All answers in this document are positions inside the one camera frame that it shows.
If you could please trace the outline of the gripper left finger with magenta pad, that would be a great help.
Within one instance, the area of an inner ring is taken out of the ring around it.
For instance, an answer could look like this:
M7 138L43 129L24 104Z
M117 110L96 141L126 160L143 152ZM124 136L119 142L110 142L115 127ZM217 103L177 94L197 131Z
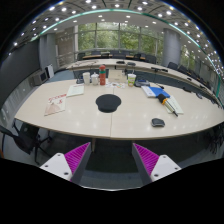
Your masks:
M41 169L65 180L79 184L91 154L91 143L85 143L63 154L56 153Z

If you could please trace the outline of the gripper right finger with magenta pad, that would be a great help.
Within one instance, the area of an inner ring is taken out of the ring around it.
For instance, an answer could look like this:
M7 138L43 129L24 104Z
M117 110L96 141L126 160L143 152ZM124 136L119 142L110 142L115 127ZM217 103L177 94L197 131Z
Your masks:
M167 155L157 155L136 143L132 145L132 155L144 185L180 170L180 167Z

